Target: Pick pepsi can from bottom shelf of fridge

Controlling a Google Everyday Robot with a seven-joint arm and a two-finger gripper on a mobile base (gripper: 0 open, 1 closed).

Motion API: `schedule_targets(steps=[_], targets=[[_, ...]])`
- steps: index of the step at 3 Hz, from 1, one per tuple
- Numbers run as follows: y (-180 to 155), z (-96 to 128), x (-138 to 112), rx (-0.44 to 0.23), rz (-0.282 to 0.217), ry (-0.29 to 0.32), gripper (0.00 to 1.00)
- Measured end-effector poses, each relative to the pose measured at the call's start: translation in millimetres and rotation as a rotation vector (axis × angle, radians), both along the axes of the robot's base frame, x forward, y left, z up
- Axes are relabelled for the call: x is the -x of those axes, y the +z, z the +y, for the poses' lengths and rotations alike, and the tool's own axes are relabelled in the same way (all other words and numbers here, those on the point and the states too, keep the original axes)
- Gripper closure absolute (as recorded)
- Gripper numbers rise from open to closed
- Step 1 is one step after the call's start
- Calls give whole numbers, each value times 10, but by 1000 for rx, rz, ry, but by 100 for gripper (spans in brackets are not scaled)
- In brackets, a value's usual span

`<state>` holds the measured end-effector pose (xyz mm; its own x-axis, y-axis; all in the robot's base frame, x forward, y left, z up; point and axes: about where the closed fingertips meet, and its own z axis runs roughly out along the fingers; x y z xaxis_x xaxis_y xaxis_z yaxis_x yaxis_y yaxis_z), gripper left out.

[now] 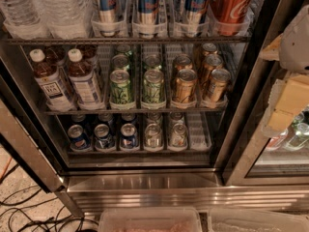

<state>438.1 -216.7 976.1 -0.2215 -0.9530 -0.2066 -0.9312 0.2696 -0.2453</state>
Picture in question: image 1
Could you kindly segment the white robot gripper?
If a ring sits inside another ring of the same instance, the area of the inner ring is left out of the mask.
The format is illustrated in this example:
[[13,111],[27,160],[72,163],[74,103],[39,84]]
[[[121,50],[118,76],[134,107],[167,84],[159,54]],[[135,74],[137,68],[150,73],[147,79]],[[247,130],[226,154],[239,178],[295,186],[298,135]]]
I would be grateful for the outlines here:
[[[278,61],[283,69],[309,73],[309,5],[300,9],[295,18],[259,54],[266,61]],[[309,104],[309,76],[292,74],[277,79],[270,91],[268,107],[262,119],[266,137],[279,135],[289,127],[296,115]]]

